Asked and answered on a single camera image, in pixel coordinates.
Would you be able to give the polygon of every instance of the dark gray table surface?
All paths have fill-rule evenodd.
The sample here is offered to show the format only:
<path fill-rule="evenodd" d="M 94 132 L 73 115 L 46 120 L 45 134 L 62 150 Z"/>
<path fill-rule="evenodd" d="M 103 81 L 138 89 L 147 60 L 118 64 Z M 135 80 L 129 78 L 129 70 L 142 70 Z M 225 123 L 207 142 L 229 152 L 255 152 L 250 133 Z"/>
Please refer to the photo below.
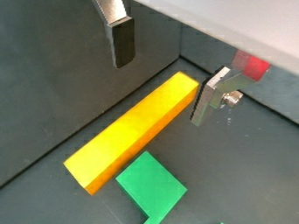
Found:
<path fill-rule="evenodd" d="M 145 223 L 114 178 L 90 196 L 62 163 L 178 70 L 206 79 L 182 59 L 169 66 L 2 189 L 2 224 Z M 163 223 L 299 223 L 298 126 L 247 97 L 199 128 L 191 112 L 145 147 L 189 188 Z"/>

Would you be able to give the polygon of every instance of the gray surface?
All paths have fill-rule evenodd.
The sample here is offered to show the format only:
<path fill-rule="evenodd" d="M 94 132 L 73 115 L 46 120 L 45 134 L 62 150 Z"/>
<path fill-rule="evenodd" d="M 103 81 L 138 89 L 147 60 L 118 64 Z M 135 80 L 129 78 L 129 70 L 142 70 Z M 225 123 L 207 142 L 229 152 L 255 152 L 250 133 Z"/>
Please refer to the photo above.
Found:
<path fill-rule="evenodd" d="M 194 64 L 215 73 L 229 66 L 237 48 L 197 31 L 190 26 L 182 29 L 182 56 Z M 257 101 L 299 123 L 299 78 L 285 69 L 271 66 L 259 83 L 242 89 Z"/>
<path fill-rule="evenodd" d="M 130 11 L 137 56 L 115 69 L 91 0 L 2 1 L 0 185 L 179 57 L 179 23 Z"/>
<path fill-rule="evenodd" d="M 137 0 L 299 76 L 298 0 Z"/>
<path fill-rule="evenodd" d="M 207 77 L 179 59 L 0 191 L 2 223 L 145 223 L 114 179 L 91 197 L 62 163 L 178 70 Z M 298 126 L 247 97 L 199 128 L 191 112 L 145 147 L 189 188 L 163 223 L 298 223 Z"/>
<path fill-rule="evenodd" d="M 182 56 L 211 74 L 230 66 L 238 49 L 187 25 L 182 26 Z"/>

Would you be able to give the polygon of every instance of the yellow rectangular block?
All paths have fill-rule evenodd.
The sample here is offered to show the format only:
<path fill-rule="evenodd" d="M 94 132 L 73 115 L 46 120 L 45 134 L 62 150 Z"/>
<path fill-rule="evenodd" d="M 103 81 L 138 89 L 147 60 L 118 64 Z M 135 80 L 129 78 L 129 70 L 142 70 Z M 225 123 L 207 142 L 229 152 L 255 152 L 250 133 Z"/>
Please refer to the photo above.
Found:
<path fill-rule="evenodd" d="M 90 194 L 95 194 L 181 114 L 198 87 L 197 80 L 177 73 L 67 159 L 65 165 Z"/>

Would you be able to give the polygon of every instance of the green square block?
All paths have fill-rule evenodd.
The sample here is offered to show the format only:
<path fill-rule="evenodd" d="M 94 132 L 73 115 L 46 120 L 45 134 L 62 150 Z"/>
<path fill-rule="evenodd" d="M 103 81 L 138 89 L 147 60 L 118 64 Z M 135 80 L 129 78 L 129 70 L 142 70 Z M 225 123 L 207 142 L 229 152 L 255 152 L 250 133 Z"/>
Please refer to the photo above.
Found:
<path fill-rule="evenodd" d="M 117 181 L 150 217 L 145 224 L 161 223 L 187 192 L 149 152 L 126 168 Z"/>

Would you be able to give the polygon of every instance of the black panel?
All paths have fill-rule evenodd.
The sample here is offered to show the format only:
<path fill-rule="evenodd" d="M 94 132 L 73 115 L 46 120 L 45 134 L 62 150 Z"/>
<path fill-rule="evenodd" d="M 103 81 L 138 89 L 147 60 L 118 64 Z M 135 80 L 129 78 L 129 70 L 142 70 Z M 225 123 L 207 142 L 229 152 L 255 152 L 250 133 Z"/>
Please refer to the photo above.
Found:
<path fill-rule="evenodd" d="M 178 58 L 179 23 L 130 11 L 135 60 L 117 69 L 91 0 L 2 1 L 0 185 Z"/>

